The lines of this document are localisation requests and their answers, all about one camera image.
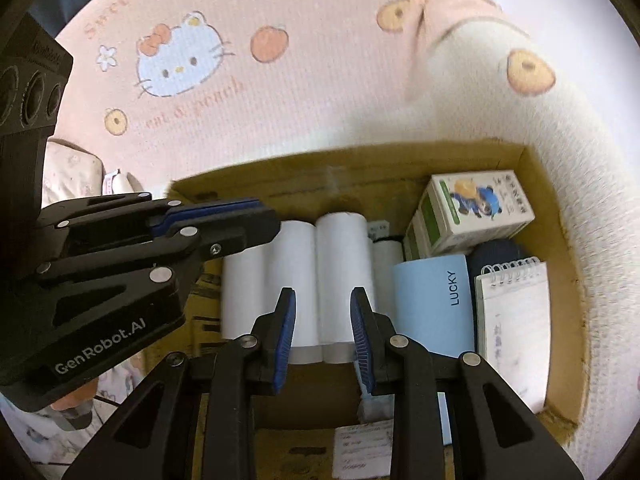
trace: notepad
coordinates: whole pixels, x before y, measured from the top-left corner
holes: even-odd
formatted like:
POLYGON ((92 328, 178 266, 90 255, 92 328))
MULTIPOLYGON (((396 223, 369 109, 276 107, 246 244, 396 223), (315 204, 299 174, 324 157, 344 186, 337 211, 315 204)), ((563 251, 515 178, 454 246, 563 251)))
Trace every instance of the notepad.
POLYGON ((532 412, 545 404, 551 357, 546 263, 485 266, 476 277, 478 352, 532 412))

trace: screw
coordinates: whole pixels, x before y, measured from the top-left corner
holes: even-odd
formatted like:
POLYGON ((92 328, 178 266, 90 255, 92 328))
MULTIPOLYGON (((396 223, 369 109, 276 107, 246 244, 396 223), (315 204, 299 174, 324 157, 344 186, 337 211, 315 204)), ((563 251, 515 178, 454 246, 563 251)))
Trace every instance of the screw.
POLYGON ((173 352, 166 357, 166 361, 170 366, 180 366, 184 362, 184 354, 182 352, 173 352))
POLYGON ((45 272, 47 272, 49 269, 51 268, 51 262, 44 262, 43 264, 40 264, 37 268, 36 268, 36 272, 38 274, 44 274, 45 272))
POLYGON ((180 229, 180 234, 182 236, 194 236, 198 234, 198 228, 193 226, 183 227, 180 229))
POLYGON ((462 360, 465 364, 469 366, 478 366, 482 361, 478 354, 474 354, 473 352, 467 352, 462 356, 462 360))
POLYGON ((156 267, 149 273, 149 279, 154 283, 164 283, 168 282, 172 275, 169 267, 156 267))
POLYGON ((404 348, 409 344, 409 340, 403 335, 393 335, 389 338, 389 342, 391 346, 395 346, 396 348, 404 348))
POLYGON ((240 338, 240 344, 242 345, 242 348, 253 348, 258 344, 258 339, 255 335, 243 335, 240 338))

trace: cardboard box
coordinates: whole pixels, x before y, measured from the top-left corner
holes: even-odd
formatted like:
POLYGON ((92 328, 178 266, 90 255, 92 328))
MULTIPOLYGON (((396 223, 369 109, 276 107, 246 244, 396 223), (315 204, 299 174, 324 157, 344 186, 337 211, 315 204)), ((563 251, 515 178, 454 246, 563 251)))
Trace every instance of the cardboard box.
POLYGON ((421 258, 508 238, 533 219, 513 171, 433 175, 407 230, 421 258))
MULTIPOLYGON (((412 142, 302 153, 181 180, 172 185, 170 197, 204 202, 255 196, 283 220, 314 222, 329 212, 353 211, 368 221, 387 220, 391 235, 403 235, 431 175, 511 169, 536 212, 515 240, 548 265, 551 365, 539 417, 559 442, 566 442, 580 423, 587 387, 582 292, 555 191, 530 149, 492 141, 412 142)), ((279 396, 255 399, 255 423, 269 430, 348 426, 357 424, 359 400, 352 365, 290 366, 279 396)), ((278 432, 270 435, 276 438, 278 432)), ((260 447, 258 440, 257 456, 260 447)))
MULTIPOLYGON (((447 479, 453 479, 451 446, 445 448, 444 458, 447 479)), ((255 466, 260 480, 332 480, 333 462, 334 430, 256 432, 255 466)))

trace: paper towel roll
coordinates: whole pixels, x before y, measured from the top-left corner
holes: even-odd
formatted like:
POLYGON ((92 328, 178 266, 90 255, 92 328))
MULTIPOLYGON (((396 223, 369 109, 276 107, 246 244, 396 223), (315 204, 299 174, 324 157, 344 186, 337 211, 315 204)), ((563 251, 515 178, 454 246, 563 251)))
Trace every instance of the paper towel roll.
POLYGON ((373 284, 376 289, 376 308, 380 314, 396 322, 396 294, 393 266, 404 262, 402 244, 394 240, 380 240, 373 244, 373 284))
POLYGON ((245 249, 224 259, 222 273, 222 337, 248 334, 255 319, 268 311, 265 290, 266 246, 245 249))
POLYGON ((354 360, 351 291, 363 286, 374 307, 367 221, 356 213, 332 213, 316 222, 318 300, 322 357, 327 363, 354 360))
POLYGON ((266 253, 267 308, 275 307, 280 291, 296 292, 296 325, 289 354, 291 364, 322 361, 316 280, 316 228, 307 222, 283 222, 266 253))

